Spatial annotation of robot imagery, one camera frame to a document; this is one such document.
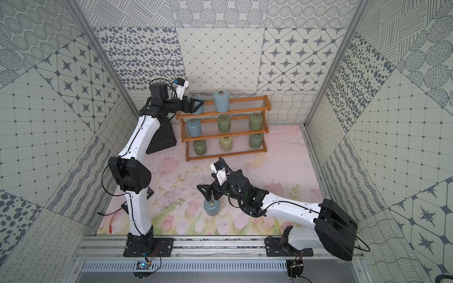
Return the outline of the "blue canister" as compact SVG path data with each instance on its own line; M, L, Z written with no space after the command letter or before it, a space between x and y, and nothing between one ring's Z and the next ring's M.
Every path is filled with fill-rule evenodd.
M220 212L221 204L219 200L204 200L204 210L208 216L217 216Z
M188 120L186 129L190 137L199 137L202 134L201 121L198 119Z
M203 100L202 96L200 94L196 94L196 93L191 94L190 97ZM194 107L195 107L195 111L193 112L193 114L199 115L204 112L204 103L203 104L195 103Z
M226 113L230 110L230 92L220 90L213 94L215 111Z

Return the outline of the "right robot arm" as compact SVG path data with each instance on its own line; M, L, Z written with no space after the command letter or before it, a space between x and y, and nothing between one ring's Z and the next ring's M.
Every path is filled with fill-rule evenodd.
M318 204L286 199L253 186L241 170L214 170L212 177L210 185L197 186L207 201L225 196L236 200L239 209L250 217L272 216L303 225L313 233L291 228L282 237L284 243L295 250L308 248L308 243L321 245L339 259L352 260L358 224L333 200L324 199Z

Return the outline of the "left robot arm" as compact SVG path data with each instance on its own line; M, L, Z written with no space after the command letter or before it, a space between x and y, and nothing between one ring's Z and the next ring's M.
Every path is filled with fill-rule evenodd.
M147 154L177 144L170 113L194 113L201 106L200 99L185 96L187 80L176 78L172 85L150 83L150 97L139 112L139 120L125 148L108 161L108 169L126 197L130 228L127 244L141 248L153 245L152 223L147 214L147 189L151 171L143 164Z

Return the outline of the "wooden three-tier shelf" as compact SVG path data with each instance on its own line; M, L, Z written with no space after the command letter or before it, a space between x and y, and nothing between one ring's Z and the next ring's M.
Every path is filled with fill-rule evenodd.
M180 139L185 144L185 160L188 162L213 159L220 156L229 157L243 154L265 153L267 145L263 140L261 147L253 149L249 146L249 135L256 133L269 133L269 126L266 114L271 110L271 101L268 96L243 97L230 100L230 110L224 114L231 118L231 130L228 133L221 133L218 130L217 118L221 115L215 111L214 102L206 101L204 112L199 115L185 114L178 112L176 118L180 121ZM261 113L264 116L262 129L253 131L249 128L249 115L251 113ZM186 129L186 122L191 119L201 121L202 134L199 137L190 137ZM221 150L219 139L221 137L233 137L233 147L229 152ZM207 152L203 156L198 156L193 150L193 141L205 140Z

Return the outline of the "green canister middle centre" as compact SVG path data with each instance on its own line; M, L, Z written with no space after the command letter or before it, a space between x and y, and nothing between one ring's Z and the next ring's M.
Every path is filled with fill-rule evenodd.
M221 133L228 133L231 130L231 118L229 115L222 114L217 118L218 130Z

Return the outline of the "green canister bottom left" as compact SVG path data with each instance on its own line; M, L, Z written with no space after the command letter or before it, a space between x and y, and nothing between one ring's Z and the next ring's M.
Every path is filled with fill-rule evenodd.
M198 156L203 156L207 152L207 145L205 140L193 141L193 150Z

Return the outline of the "black plastic case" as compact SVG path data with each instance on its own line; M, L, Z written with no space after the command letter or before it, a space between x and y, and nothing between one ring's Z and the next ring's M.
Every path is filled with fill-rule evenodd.
M146 154L158 152L177 144L175 134L173 132L172 123L169 118L164 118L160 121L160 127L154 134L149 146L146 149Z

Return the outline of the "light green canister bottom centre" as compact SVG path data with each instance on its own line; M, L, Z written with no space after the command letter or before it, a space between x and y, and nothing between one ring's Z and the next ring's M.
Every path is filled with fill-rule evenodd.
M229 152L233 147L233 137L225 136L219 139L219 145L222 151Z

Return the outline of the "green canister middle right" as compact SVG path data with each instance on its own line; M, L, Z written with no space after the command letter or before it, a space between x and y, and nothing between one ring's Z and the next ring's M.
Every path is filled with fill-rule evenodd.
M261 130L264 116L261 113L251 113L249 115L249 128L253 131Z

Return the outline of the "left controller board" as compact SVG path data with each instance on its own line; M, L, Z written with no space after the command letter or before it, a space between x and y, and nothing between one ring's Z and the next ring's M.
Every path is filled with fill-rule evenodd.
M133 275L139 279L146 278L151 273L151 266L146 261L138 261L133 271Z

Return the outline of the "controller board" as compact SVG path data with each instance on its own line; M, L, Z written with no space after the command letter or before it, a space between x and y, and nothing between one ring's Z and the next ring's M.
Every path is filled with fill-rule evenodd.
M146 261L138 261L133 271L133 275L139 279L146 278L151 273L151 266Z
M289 278L295 279L302 276L304 270L304 263L302 259L287 260L286 266Z

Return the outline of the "right controller board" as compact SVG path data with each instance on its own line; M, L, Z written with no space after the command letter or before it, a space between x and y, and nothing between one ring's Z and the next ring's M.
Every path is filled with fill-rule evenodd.
M302 276L304 270L304 263L302 259L287 260L286 266L289 278L295 279Z

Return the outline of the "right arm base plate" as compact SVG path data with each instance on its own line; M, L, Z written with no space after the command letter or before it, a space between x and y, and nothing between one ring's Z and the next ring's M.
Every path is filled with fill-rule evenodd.
M297 250L288 243L282 244L281 238L272 236L264 239L264 245L268 257L312 257L314 255L311 248Z

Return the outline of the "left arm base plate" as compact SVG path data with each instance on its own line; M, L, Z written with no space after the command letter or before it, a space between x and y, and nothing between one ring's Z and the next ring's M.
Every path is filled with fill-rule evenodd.
M174 238L154 238L153 235L146 237L128 234L123 256L126 258L149 257L156 252L157 257L170 257L174 240Z

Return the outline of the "aluminium mounting rail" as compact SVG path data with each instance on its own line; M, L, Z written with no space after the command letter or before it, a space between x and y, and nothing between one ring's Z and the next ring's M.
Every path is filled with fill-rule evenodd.
M264 245L266 237L234 236L158 236L156 238L174 238L170 257L163 259L195 258L245 258L268 257ZM124 235L83 237L76 249L74 259L123 259L127 237ZM303 247L311 248L313 257L333 258L333 255L310 239L304 239Z

